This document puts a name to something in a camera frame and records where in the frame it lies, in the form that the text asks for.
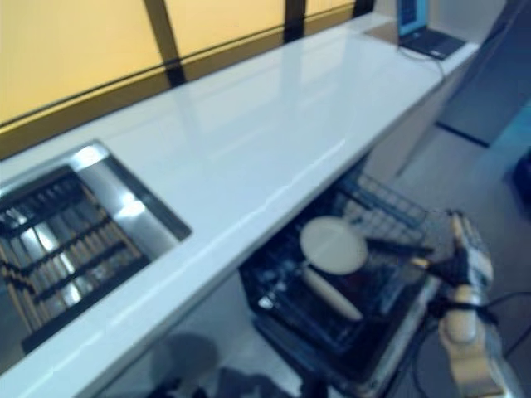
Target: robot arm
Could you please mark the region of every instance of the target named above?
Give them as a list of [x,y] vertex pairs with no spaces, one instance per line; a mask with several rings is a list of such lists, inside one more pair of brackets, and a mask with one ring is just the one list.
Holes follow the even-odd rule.
[[455,255],[441,263],[414,260],[454,288],[443,304],[439,336],[460,395],[524,397],[504,359],[495,320],[485,311],[486,291],[494,275],[490,256],[478,231],[461,213],[450,212]]

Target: white plate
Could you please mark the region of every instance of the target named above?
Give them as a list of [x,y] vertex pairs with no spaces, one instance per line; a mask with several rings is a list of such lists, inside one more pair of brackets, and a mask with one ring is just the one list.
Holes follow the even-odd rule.
[[368,257],[363,235],[339,217],[314,218],[300,233],[300,246],[314,267],[334,275],[351,274]]

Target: laptop keyboard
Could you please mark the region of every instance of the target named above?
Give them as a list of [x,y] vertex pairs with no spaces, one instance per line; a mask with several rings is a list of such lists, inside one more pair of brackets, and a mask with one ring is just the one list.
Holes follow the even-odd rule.
[[439,32],[425,30],[418,38],[415,39],[415,46],[434,49],[448,38]]

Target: laptop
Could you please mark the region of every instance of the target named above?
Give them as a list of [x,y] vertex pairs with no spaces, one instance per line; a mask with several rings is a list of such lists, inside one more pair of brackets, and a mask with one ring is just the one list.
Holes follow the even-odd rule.
[[397,0],[399,45],[444,60],[465,42],[427,27],[428,0]]

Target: open dishwasher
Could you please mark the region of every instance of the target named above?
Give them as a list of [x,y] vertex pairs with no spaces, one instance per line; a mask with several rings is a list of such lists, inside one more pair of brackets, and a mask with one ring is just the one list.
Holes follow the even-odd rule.
[[[302,277],[308,260],[301,231],[321,216],[341,217],[367,240],[360,270],[329,275],[363,313],[360,320],[335,312]],[[301,376],[318,377],[346,396],[381,396],[439,287],[409,264],[428,250],[426,216],[351,169],[240,268],[256,329]]]

